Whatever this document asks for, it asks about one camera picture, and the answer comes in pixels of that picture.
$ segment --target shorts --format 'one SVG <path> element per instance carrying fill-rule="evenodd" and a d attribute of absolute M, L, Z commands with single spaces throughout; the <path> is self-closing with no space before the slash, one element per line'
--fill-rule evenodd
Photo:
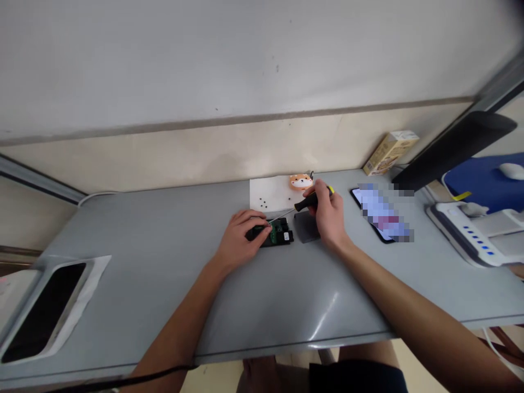
<path fill-rule="evenodd" d="M 284 391 L 292 393 L 388 392 L 407 393 L 404 374 L 396 367 L 369 360 L 342 360 L 309 369 L 277 364 Z M 245 374 L 237 393 L 247 392 Z"/>

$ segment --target white cable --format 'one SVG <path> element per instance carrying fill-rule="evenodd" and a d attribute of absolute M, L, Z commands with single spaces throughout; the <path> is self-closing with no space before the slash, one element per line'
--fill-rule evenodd
<path fill-rule="evenodd" d="M 519 367 L 517 365 L 514 365 L 513 363 L 507 361 L 498 351 L 497 349 L 493 346 L 493 343 L 491 342 L 490 340 L 490 337 L 489 335 L 487 334 L 487 330 L 485 327 L 482 328 L 482 331 L 484 332 L 484 337 L 486 337 L 486 341 L 487 341 L 487 344 L 490 346 L 490 348 L 493 350 L 493 352 L 495 352 L 495 354 L 500 358 L 501 362 L 504 363 L 506 365 L 507 368 L 509 368 L 511 371 L 513 371 L 513 374 L 515 374 L 517 377 L 519 377 L 523 382 L 524 382 L 524 376 L 521 376 L 519 375 L 518 373 L 515 372 L 514 368 L 517 368 L 518 370 L 523 370 L 524 371 L 524 368 L 522 367 Z"/>
<path fill-rule="evenodd" d="M 104 192 L 101 192 L 101 193 L 94 193 L 94 194 L 91 194 L 91 195 L 88 195 L 86 196 L 85 198 L 81 199 L 80 202 L 78 202 L 78 205 L 76 206 L 77 208 L 80 208 L 84 202 L 92 197 L 97 197 L 99 195 L 113 195 L 113 194 L 118 194 L 119 192 L 118 191 L 104 191 Z"/>

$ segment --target hand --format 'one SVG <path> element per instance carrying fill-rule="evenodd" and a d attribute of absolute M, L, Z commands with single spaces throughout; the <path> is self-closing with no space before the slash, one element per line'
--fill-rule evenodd
<path fill-rule="evenodd" d="M 265 218 L 266 215 L 264 213 L 256 210 L 241 210 L 234 214 L 210 263 L 230 273 L 253 259 L 272 229 L 272 226 L 267 223 Z M 262 225 L 267 228 L 253 241 L 248 241 L 246 232 L 256 225 Z"/>
<path fill-rule="evenodd" d="M 329 249 L 342 247 L 351 243 L 344 227 L 344 200 L 338 193 L 329 196 L 329 190 L 322 179 L 317 179 L 315 185 L 304 192 L 304 197 L 313 191 L 317 193 L 318 206 L 309 206 L 309 212 L 317 219 L 320 238 Z"/>

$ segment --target white paper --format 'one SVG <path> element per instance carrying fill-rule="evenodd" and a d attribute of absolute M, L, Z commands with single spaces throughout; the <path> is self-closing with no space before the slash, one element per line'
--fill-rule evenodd
<path fill-rule="evenodd" d="M 293 209 L 304 199 L 304 191 L 289 187 L 289 175 L 249 181 L 249 208 L 263 213 Z"/>

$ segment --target cardboard box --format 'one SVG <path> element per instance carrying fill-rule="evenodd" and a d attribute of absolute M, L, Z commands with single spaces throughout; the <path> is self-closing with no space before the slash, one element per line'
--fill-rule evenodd
<path fill-rule="evenodd" d="M 413 131 L 389 132 L 364 165 L 364 172 L 368 176 L 383 175 L 418 140 L 419 137 Z"/>

